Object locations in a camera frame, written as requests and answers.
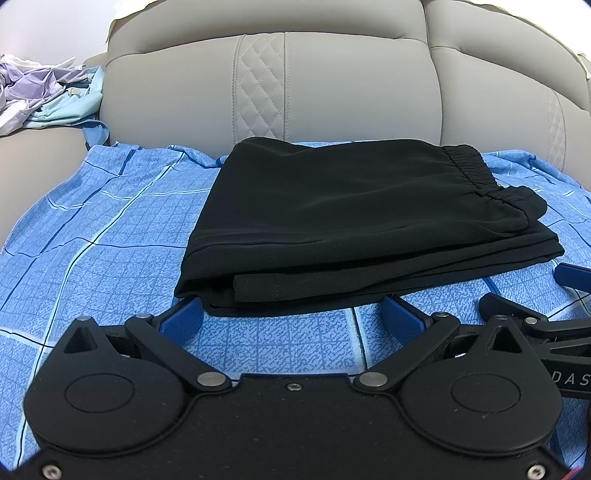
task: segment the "blue blanket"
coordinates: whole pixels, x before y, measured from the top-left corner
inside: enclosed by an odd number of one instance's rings
[[[542,221],[563,258],[517,272],[432,288],[405,298],[431,313],[479,323],[476,301],[494,291],[550,319],[589,316],[591,297],[555,284],[559,261],[591,267],[591,194],[523,151],[483,155],[497,181],[527,185],[548,202]],[[102,325],[159,313],[174,301],[189,233],[224,157],[189,148],[93,147],[68,181],[17,223],[0,253],[0,462],[9,468],[37,445],[22,413],[27,385],[76,316]],[[268,319],[204,317],[186,345],[237,380],[243,372],[355,375],[400,344],[379,321],[379,305]],[[566,399],[553,448],[581,465],[587,401]]]

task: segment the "black pants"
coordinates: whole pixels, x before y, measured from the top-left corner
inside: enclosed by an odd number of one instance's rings
[[[546,202],[468,145],[240,142],[189,238],[175,294],[218,316],[318,312],[564,253]]]

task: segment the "sofa backrest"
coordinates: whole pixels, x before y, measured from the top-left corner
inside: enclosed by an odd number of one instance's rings
[[[214,157],[253,135],[523,149],[591,187],[584,62],[462,0],[161,0],[117,23],[100,115]]]

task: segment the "blue gripper pad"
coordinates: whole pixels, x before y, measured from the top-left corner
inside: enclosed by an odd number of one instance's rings
[[[178,346],[193,338],[203,323],[203,305],[198,297],[182,300],[159,315],[157,329]]]
[[[430,317],[401,298],[394,301],[384,297],[381,307],[384,327],[402,346],[412,342],[431,325]]]
[[[554,269],[554,280],[563,287],[591,293],[591,268],[559,263]]]

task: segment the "screw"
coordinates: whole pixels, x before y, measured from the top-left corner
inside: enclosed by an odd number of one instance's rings
[[[304,388],[304,385],[301,383],[288,383],[286,388],[290,392],[299,392],[302,388]]]
[[[226,376],[220,372],[205,372],[197,377],[197,383],[204,387],[221,387],[226,382]]]
[[[359,383],[366,387],[383,387],[388,383],[388,377],[380,372],[365,372],[359,376]]]
[[[60,480],[61,478],[61,470],[55,465],[44,466],[41,469],[41,473],[43,473],[43,476],[47,478],[47,480]]]
[[[527,470],[527,478],[529,480],[541,480],[545,477],[545,475],[546,468],[544,468],[544,465],[540,465],[539,463]]]

